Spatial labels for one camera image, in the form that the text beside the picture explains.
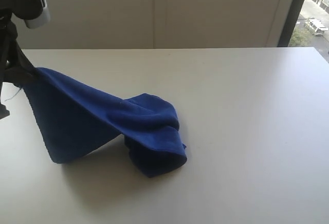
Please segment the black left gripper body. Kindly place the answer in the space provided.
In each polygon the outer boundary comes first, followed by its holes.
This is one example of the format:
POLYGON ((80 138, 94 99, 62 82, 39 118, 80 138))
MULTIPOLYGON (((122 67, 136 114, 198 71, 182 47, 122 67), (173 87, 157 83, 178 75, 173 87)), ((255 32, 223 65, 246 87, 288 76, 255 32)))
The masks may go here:
POLYGON ((1 9, 1 85, 4 81, 10 43, 17 38, 16 25, 11 18, 12 12, 10 9, 1 9))

